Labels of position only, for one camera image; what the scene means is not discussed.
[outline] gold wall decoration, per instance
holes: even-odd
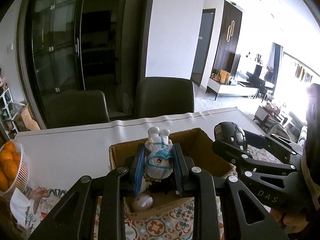
[[[231,24],[228,27],[228,31],[227,31],[227,42],[230,41],[230,38],[233,36],[233,32],[235,30],[235,21],[233,20],[231,22]]]

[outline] floor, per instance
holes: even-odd
[[[253,115],[261,104],[260,98],[252,99],[241,96],[218,96],[214,100],[214,93],[205,93],[196,84],[193,87],[195,92],[195,112],[236,106],[240,111],[253,119]]]

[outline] blue gripper pad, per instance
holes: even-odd
[[[142,183],[142,177],[144,173],[144,161],[146,156],[146,147],[143,143],[138,145],[136,155],[130,169],[130,181],[134,183],[133,193],[134,196],[137,196]]]
[[[172,146],[171,155],[177,190],[180,197],[186,197],[185,194],[190,191],[189,171],[179,143],[175,143]]]

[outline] tablecloth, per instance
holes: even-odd
[[[25,152],[31,162],[31,183],[26,195],[33,200],[33,205],[26,213],[23,227],[16,224],[10,213],[9,204],[4,199],[0,199],[0,209],[2,209],[0,211],[5,213],[5,218],[15,234],[20,239],[27,239],[79,177],[87,174],[96,178],[105,176],[109,172],[108,148],[110,145],[145,138],[148,128],[155,125],[161,129],[170,129],[171,132],[200,127],[214,140],[213,128],[223,121],[236,122],[245,130],[257,134],[263,133],[237,108],[19,133],[16,139],[24,144]],[[261,151],[252,147],[249,147],[249,150],[254,158],[278,161],[265,150]],[[193,206],[194,203],[191,200],[170,212],[145,220],[134,221],[126,218],[126,238],[135,240],[191,239]],[[98,218],[99,206],[95,224],[95,239],[97,239]],[[219,223],[221,239],[224,239],[221,209]]]

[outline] white basket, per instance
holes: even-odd
[[[14,181],[12,185],[8,188],[7,191],[2,192],[0,191],[0,195],[5,195],[9,193],[10,191],[14,191],[15,188],[18,188],[22,193],[26,190],[29,182],[30,172],[29,172],[29,166],[28,166],[28,157],[24,153],[24,146],[19,143],[17,140],[11,140],[15,147],[16,152],[21,153],[21,160],[18,167],[18,172],[16,177],[14,178]]]

